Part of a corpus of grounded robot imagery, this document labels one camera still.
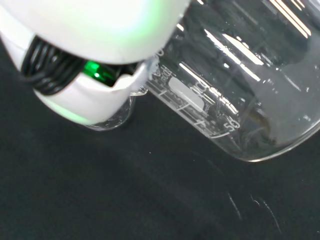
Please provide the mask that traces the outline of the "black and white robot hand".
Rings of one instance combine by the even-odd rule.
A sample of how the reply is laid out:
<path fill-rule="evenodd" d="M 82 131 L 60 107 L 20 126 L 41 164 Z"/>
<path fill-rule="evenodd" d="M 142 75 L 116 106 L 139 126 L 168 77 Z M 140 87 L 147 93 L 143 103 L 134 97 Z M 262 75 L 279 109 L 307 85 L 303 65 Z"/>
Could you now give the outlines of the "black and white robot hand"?
<path fill-rule="evenodd" d="M 188 0 L 3 0 L 0 39 L 19 80 L 63 118 L 112 118 L 149 79 Z"/>

